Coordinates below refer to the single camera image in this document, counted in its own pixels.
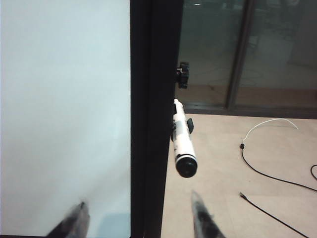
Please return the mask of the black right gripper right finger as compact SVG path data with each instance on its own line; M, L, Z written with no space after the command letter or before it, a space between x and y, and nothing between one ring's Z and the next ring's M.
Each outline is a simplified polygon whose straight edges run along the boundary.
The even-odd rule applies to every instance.
M194 190L191 191L191 210L195 238L224 238L218 225L209 213L202 197Z

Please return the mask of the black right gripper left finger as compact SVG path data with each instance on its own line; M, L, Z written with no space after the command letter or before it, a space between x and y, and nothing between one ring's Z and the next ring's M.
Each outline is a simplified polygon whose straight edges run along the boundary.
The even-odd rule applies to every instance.
M86 238L90 224L89 207L80 202L55 226L47 238Z

